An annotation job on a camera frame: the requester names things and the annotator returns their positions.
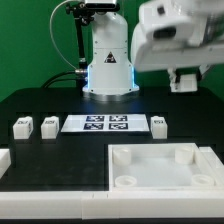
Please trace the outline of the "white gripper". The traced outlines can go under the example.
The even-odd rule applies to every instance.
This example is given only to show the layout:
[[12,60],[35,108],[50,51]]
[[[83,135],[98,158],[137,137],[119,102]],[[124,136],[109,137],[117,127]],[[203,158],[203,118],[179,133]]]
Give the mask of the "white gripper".
[[139,72],[168,69],[178,90],[176,69],[199,67],[203,80],[224,63],[224,1],[148,1],[139,7],[133,32],[133,65]]

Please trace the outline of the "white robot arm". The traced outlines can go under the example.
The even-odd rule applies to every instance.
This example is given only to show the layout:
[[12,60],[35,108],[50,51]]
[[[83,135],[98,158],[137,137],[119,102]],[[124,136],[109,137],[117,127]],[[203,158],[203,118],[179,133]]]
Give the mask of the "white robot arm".
[[149,0],[127,41],[117,0],[84,0],[93,13],[93,60],[86,97],[118,101],[138,93],[135,72],[165,70],[174,93],[195,92],[214,65],[224,63],[224,0]]

